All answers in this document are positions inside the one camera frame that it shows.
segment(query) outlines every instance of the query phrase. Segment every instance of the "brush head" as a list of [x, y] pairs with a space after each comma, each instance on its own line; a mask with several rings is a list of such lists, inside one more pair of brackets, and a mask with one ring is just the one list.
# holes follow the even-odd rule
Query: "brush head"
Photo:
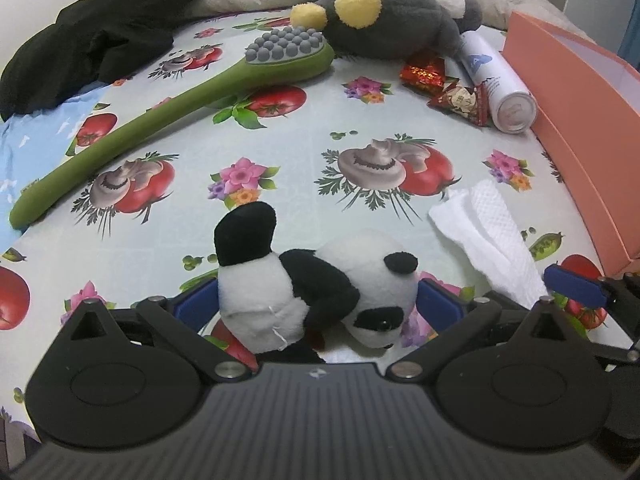
[[251, 64], [289, 61], [314, 54], [324, 45], [322, 33], [314, 28], [272, 28], [247, 47], [244, 59]]

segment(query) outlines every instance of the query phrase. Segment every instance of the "floral printed tablecloth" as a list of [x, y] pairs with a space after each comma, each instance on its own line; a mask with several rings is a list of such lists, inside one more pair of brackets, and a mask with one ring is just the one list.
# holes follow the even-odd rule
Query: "floral printed tablecloth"
[[[65, 158], [222, 72], [255, 37], [288, 23], [287, 16], [258, 12], [185, 28], [171, 52], [104, 93], [68, 140]], [[502, 47], [500, 32], [483, 27], [482, 33]], [[571, 254], [597, 264], [568, 189], [533, 133], [476, 128], [429, 108], [423, 94], [400, 83], [401, 66], [338, 56], [315, 80], [230, 96], [168, 127], [32, 226], [0, 258], [3, 413], [28, 421], [26, 383], [82, 298], [127, 308], [150, 295], [174, 296], [214, 275], [213, 228], [227, 211], [253, 200], [276, 209], [276, 251], [315, 248], [336, 235], [377, 228], [416, 254], [420, 270], [472, 297], [488, 285], [426, 214], [447, 187], [493, 178], [540, 270]], [[447, 75], [465, 77], [452, 60]], [[389, 175], [385, 187], [338, 164], [345, 150], [372, 142], [405, 152], [427, 148], [428, 169], [404, 162], [404, 171]], [[412, 317], [402, 342], [382, 353], [360, 348], [337, 328], [325, 335], [324, 356], [385, 367], [430, 336], [426, 324]], [[589, 336], [630, 345], [610, 319]]]

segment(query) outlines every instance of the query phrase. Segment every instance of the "green handle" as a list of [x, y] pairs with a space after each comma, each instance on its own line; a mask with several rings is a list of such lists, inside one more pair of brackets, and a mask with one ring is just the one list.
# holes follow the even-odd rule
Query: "green handle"
[[113, 130], [23, 190], [9, 213], [11, 226], [14, 229], [27, 228], [105, 164], [178, 119], [228, 95], [315, 77], [327, 70], [333, 60], [334, 50], [326, 43], [311, 56], [285, 62], [250, 64], [240, 60], [208, 81]]

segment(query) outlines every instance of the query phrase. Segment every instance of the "orange box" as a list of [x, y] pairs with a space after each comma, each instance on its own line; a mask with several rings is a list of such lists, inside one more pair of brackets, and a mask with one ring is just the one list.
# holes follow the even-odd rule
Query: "orange box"
[[640, 74], [596, 44], [519, 12], [502, 54], [538, 101], [532, 129], [605, 274], [640, 270]]

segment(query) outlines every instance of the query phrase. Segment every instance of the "green massage brush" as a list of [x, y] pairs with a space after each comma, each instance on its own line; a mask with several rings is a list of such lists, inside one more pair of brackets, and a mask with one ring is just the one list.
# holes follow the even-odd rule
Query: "green massage brush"
[[244, 59], [223, 73], [124, 124], [24, 189], [9, 213], [11, 226], [27, 228], [105, 164], [185, 115], [229, 95], [315, 77], [333, 60], [334, 50], [312, 28], [265, 32], [249, 45]]

